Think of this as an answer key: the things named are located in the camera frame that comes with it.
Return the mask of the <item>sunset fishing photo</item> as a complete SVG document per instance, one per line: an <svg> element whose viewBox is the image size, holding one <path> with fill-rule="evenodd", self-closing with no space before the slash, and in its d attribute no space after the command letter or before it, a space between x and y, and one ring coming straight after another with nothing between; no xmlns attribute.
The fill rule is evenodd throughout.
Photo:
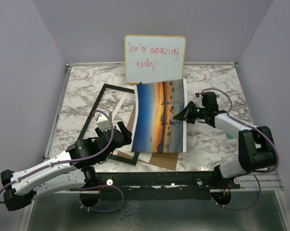
<svg viewBox="0 0 290 231"><path fill-rule="evenodd" d="M138 84L134 90L136 110L129 151L186 152L187 123L175 119L188 104L186 80Z"/></svg>

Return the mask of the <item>brown frame backing board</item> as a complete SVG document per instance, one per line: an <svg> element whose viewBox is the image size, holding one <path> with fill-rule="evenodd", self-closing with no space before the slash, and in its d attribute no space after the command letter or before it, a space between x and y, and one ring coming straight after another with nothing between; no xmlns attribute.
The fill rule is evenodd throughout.
<svg viewBox="0 0 290 231"><path fill-rule="evenodd" d="M125 159L133 159L134 153L128 151L128 146L118 149L117 156ZM177 166L178 153L158 154L158 153L139 153L138 162L146 163L149 165L175 170Z"/></svg>

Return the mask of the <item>black picture frame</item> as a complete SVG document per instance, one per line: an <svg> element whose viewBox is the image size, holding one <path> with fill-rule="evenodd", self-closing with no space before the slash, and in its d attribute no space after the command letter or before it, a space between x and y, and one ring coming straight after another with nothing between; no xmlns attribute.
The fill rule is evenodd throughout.
<svg viewBox="0 0 290 231"><path fill-rule="evenodd" d="M83 139L84 135L85 135L85 132L87 131L87 128L89 126L89 123L91 122L91 118L92 118L92 113L97 109L98 105L99 105L99 102L101 101L102 99L102 96L105 92L106 89L112 89L112 90L117 90L117 91L123 91L123 92L126 92L126 93L133 93L134 94L134 89L129 89L129 88L124 88L124 87L120 87L120 86L116 86L116 85L110 85L110 84L104 84L101 91L99 92L98 94L98 97L89 113L89 116L87 117L85 123L84 123L84 126L77 138L77 140L80 140L80 139ZM132 159L128 159L128 158L125 158L125 157L121 157L121 156L118 156L118 155L112 155L111 156L111 159L112 160L115 160L115 161L119 161L119 162L122 162L122 163L125 163L125 164L129 164L129 165L133 165L135 166L137 164L137 161L138 161L138 157L139 157L139 152L135 152L134 153L134 156Z"/></svg>

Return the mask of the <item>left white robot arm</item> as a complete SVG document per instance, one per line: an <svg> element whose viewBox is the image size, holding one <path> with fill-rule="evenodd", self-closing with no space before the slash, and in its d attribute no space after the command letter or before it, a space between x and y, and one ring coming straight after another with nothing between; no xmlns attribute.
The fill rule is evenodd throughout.
<svg viewBox="0 0 290 231"><path fill-rule="evenodd" d="M132 133L122 121L109 130L95 131L97 137L77 140L54 158L30 169L1 172L6 208L19 210L47 193L92 190L98 186L100 181L93 166L105 161L115 149L129 145Z"/></svg>

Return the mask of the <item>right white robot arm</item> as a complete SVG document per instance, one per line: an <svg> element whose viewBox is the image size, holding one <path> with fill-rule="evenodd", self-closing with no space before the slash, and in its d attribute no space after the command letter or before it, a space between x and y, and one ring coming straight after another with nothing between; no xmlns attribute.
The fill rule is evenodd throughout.
<svg viewBox="0 0 290 231"><path fill-rule="evenodd" d="M175 120L194 124L197 120L231 135L238 142L238 157L230 162L214 167L212 183L223 188L230 178L249 173L266 173L264 168L276 168L279 163L277 149L274 145L270 128L256 127L230 115L230 111L219 110L217 97L211 89L197 93L201 106L190 101L177 115Z"/></svg>

